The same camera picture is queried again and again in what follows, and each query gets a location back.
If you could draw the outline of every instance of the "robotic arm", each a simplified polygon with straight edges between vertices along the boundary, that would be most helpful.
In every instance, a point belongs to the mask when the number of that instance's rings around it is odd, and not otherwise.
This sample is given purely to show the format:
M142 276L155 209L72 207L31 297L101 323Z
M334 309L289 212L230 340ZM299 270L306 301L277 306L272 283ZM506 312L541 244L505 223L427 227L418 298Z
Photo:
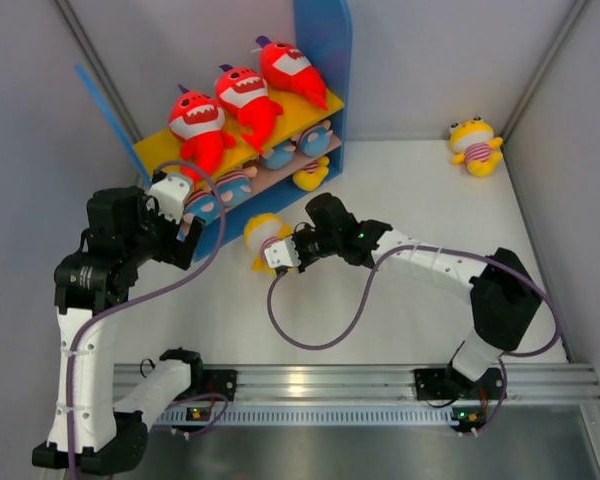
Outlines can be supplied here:
M446 369L444 390L456 397L465 396L503 352L520 345L541 301L513 276L484 262L421 243L387 223L359 222L329 193L312 199L306 210L314 226L304 224L264 250L267 263L276 272L297 268L302 273L320 258L337 255L350 265L410 275L471 305L474 329ZM491 258L529 278L515 253L499 248Z
M96 192L88 201L89 228L82 232L80 248L60 263L54 275L60 381L53 427L47 440L34 449L34 465L67 468L71 428L83 472L110 475L131 470L140 462L158 416L176 397L200 391L200 355L169 350L145 381L113 405L118 318L107 316L91 326L94 316L128 301L138 268L148 260L181 269L190 266L204 227L196 218L185 240L177 240L191 189L189 178L161 173L148 194L137 187L113 188ZM73 389L71 402L67 382L69 391Z

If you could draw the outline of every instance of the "white tabletop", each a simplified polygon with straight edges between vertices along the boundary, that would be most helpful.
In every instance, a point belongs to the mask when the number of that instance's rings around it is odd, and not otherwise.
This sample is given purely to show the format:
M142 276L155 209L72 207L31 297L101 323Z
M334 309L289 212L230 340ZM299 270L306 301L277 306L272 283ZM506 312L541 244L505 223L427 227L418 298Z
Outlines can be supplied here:
M329 191L358 220L377 219L428 243L493 254L518 254L540 282L518 204L505 167L485 179L450 164L443 141L347 142L342 175L280 214L290 224L308 217L304 206ZM321 352L281 339L266 312L272 276L250 269L242 238L225 246L196 281L171 294L121 312L116 361L156 359L167 348L199 351L214 364L423 364L447 362L472 328L468 305L408 277L381 273L362 320L340 345ZM274 308L283 329L305 343L324 343L349 324L368 270L337 258L279 283ZM176 268L142 267L135 296L182 278ZM521 350L543 345L554 328L543 305ZM557 345L526 362L566 362Z

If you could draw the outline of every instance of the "red plush toy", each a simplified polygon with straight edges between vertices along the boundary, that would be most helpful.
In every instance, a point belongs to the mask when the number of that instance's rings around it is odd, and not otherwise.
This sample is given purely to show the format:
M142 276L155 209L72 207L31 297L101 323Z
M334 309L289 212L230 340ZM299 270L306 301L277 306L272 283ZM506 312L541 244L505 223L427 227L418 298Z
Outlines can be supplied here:
M192 160L212 175L222 164L224 148L233 147L236 139L222 130L224 111L214 99L204 93L178 85L182 95L169 115L169 129L184 143L180 148L182 160ZM180 171L197 184L202 177L194 169Z
M282 107L269 98L267 84L258 73L247 67L221 65L220 68L225 73L216 82L216 97L238 118L240 125L251 127L251 133L242 133L242 138L262 153L262 144L273 133Z
M280 90L294 92L327 110L327 87L318 69L289 43L272 42L260 35L260 70L265 80Z

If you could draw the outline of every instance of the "gray floor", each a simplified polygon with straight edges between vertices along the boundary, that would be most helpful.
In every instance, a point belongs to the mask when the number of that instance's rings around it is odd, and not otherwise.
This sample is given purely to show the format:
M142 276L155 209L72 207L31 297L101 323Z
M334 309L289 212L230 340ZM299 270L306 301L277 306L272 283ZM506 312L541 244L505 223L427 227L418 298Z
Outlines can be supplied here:
M578 409L506 408L478 439L402 427L220 428L152 434L116 480L600 479Z

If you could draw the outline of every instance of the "gray wall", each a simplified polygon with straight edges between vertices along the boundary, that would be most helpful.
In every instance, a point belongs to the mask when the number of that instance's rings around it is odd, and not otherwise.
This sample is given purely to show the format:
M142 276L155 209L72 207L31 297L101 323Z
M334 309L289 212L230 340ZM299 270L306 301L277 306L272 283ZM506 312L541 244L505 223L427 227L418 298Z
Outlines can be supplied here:
M573 353L600 376L600 0L591 3L507 158Z
M78 246L91 193L134 178L81 61L51 2L0 2L0 480L33 478L51 426L53 269Z
M349 137L439 138L478 113L502 128L571 2L349 0ZM291 0L72 3L144 135L176 83L212 92L219 64L256 65L257 35L294 35Z

